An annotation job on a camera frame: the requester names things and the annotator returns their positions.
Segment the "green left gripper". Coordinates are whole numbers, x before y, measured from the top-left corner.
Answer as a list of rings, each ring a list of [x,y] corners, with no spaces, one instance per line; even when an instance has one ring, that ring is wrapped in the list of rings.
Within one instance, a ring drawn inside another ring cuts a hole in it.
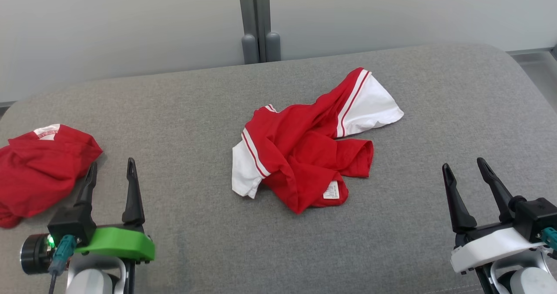
[[[84,184],[78,193],[75,207],[92,207],[92,193],[96,186],[97,168],[96,162],[90,165]],[[145,215],[141,187],[137,166],[132,157],[128,158],[127,180],[127,203],[122,214],[122,222],[124,225],[143,225]],[[87,246],[78,246],[75,249],[75,254],[87,252],[135,262],[151,262],[156,257],[156,246],[145,233],[124,228],[103,227],[96,229]]]

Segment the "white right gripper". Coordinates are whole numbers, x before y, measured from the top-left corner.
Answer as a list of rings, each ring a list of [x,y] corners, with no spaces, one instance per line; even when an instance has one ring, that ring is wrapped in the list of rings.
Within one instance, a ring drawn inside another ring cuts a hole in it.
[[[483,180],[493,193],[500,212],[499,221],[513,221],[514,212],[509,207],[513,196],[484,158],[478,157],[476,162]],[[541,241],[530,242],[511,224],[498,223],[477,229],[476,219],[468,213],[457,189],[457,180],[448,163],[443,164],[442,172],[452,231],[456,233],[455,248],[451,253],[454,272],[459,274],[470,268],[506,260],[531,248],[534,249],[534,254],[526,255],[525,260],[532,261],[533,266],[545,270],[545,260],[538,250],[538,247],[543,245]]]

